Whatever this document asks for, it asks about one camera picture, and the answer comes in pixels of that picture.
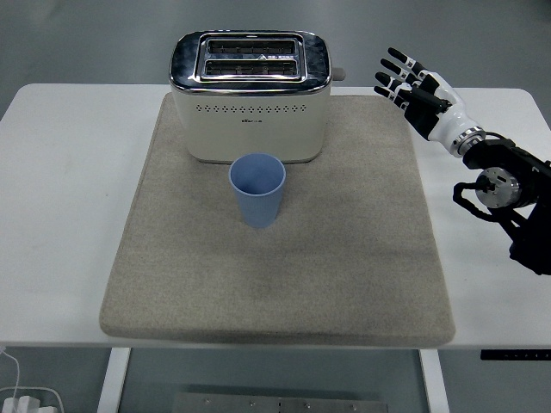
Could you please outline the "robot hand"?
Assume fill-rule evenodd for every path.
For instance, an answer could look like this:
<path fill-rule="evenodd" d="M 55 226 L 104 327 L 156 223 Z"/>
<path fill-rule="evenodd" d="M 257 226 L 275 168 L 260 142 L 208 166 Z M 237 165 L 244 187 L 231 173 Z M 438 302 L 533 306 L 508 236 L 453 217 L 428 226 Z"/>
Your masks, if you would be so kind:
<path fill-rule="evenodd" d="M 387 70 L 375 74 L 375 92 L 403 111 L 406 121 L 425 140 L 440 143 L 452 156 L 462 157 L 486 137 L 467 115 L 464 101 L 438 73 L 399 50 L 387 50 Z"/>

